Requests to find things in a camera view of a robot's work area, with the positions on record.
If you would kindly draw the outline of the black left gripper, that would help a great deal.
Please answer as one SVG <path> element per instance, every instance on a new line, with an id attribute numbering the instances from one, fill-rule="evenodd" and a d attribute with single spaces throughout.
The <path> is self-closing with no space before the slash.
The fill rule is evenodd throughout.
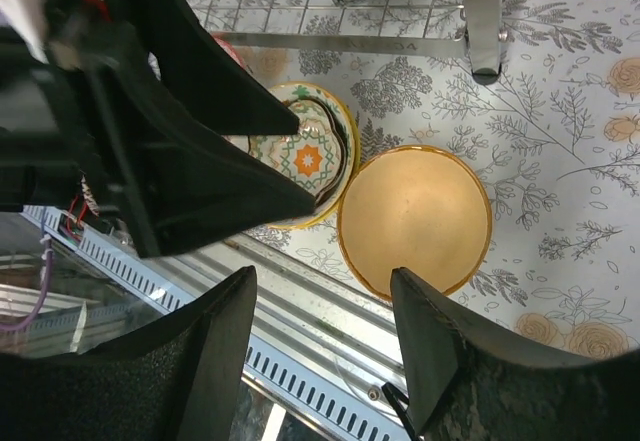
<path id="1" fill-rule="evenodd" d="M 144 0 L 1 0 L 1 207 L 65 206 L 88 177 L 107 211 L 146 211 L 155 187 L 122 125 L 149 127 L 156 83 Z"/>

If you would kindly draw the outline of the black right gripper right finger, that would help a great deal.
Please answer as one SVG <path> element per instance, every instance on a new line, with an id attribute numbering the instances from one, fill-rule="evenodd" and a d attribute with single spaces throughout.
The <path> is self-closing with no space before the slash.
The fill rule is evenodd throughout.
<path id="1" fill-rule="evenodd" d="M 639 353 L 595 361 L 522 337 L 407 268 L 390 280 L 412 440 L 636 440 Z"/>

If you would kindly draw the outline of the steel two-tier dish rack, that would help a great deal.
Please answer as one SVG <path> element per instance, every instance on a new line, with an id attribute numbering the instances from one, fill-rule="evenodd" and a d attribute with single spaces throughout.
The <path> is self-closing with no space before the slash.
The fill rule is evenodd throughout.
<path id="1" fill-rule="evenodd" d="M 502 0 L 187 0 L 234 46 L 460 58 L 481 85 L 501 74 Z"/>

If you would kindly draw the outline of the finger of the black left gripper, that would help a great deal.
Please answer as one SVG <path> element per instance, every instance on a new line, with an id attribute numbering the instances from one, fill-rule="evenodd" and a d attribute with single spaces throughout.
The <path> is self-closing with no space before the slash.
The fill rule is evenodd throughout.
<path id="1" fill-rule="evenodd" d="M 143 258 L 185 254 L 315 208 L 313 195 L 227 139 L 293 134 L 296 116 L 244 69 L 211 73 L 197 116 L 148 68 L 89 76 L 103 162 L 89 187 Z"/>
<path id="2" fill-rule="evenodd" d="M 220 135 L 286 135 L 298 117 L 200 25 L 186 0 L 127 0 L 161 81 L 201 125 Z"/>

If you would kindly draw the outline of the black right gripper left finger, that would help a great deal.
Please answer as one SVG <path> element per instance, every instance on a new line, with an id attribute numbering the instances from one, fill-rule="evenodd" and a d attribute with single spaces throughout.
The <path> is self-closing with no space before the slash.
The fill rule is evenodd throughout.
<path id="1" fill-rule="evenodd" d="M 2 355 L 2 439 L 228 439 L 256 299 L 246 266 L 82 354 Z"/>

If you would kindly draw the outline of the tan yellow bowl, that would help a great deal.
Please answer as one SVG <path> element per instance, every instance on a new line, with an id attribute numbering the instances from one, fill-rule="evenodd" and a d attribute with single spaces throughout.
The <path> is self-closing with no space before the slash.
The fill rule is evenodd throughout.
<path id="1" fill-rule="evenodd" d="M 492 235 L 492 208 L 479 177 L 432 146 L 383 152 L 354 175 L 337 216 L 339 246 L 356 279 L 391 298 L 391 273 L 405 267 L 444 295 L 478 271 Z"/>

